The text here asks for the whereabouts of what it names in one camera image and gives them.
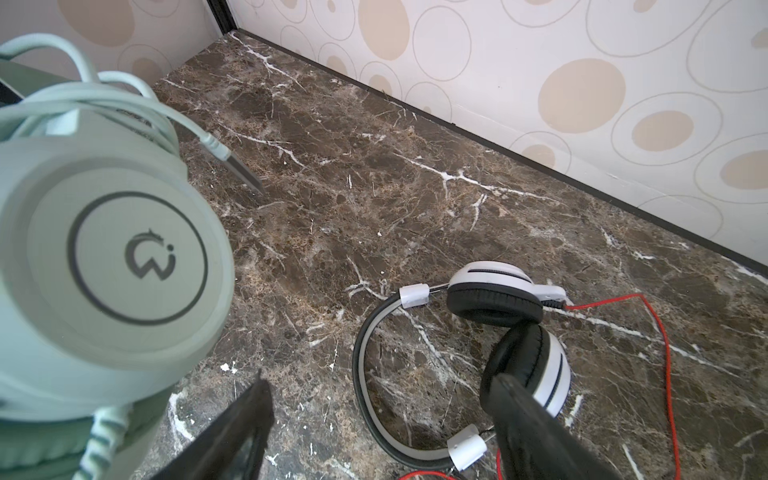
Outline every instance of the wallpaper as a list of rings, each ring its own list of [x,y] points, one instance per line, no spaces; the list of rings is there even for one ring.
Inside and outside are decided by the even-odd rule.
[[[149,84],[221,36],[206,0],[0,2],[0,42],[36,32],[72,41],[98,70],[127,71]],[[78,77],[69,58],[53,49],[31,51],[18,60],[63,77]]]
[[[238,26],[768,263],[765,0],[229,0]]]

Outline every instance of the black and white headphones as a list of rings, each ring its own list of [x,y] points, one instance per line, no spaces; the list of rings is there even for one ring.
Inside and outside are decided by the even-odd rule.
[[[412,468],[463,470],[485,452],[485,442],[474,425],[448,440],[448,448],[419,450],[403,445],[386,431],[376,416],[365,378],[365,351],[371,334],[398,308],[425,305],[429,294],[448,290],[448,310],[461,318],[509,328],[494,346],[480,382],[480,405],[487,412],[491,380],[499,373],[513,375],[553,417],[568,396],[571,369],[558,339],[539,325],[544,306],[562,308],[562,287],[538,285],[514,265],[471,262],[448,283],[404,286],[371,313],[362,325],[353,352],[353,382],[358,407],[373,438],[395,460]]]

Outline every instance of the brown marble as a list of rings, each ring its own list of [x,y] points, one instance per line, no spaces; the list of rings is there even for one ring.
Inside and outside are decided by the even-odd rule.
[[[202,431],[258,369],[274,385],[277,419],[262,478],[407,472],[357,411],[353,343],[382,298],[444,283],[471,260],[518,265],[576,303],[645,292],[674,345],[683,477],[768,476],[764,278],[242,34],[156,89],[232,146],[268,195],[251,194],[180,131],[190,182],[229,234],[237,282],[221,340],[179,385],[136,478],[188,443],[179,426]],[[451,317],[443,302],[388,318],[367,352],[380,415],[414,446],[491,425],[476,391],[503,332]],[[645,478],[672,478],[654,322],[639,300],[585,315],[545,318],[574,372],[561,421],[623,477],[636,476],[632,458]],[[495,478],[493,460],[465,476]]]

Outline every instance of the circular logo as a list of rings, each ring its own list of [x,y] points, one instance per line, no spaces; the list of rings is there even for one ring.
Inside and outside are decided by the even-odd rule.
[[[92,305],[141,326],[169,323],[192,310],[208,277],[203,239],[189,218],[162,198],[137,191],[86,205],[69,229],[67,260]]]

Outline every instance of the white plastic clip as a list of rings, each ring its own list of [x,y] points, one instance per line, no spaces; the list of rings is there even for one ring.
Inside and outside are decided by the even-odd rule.
[[[401,286],[400,301],[402,308],[426,305],[429,301],[429,285],[417,283],[416,285]]]
[[[475,424],[467,425],[448,439],[448,454],[453,460],[453,465],[456,465],[459,470],[464,470],[477,462],[487,451],[488,446]]]

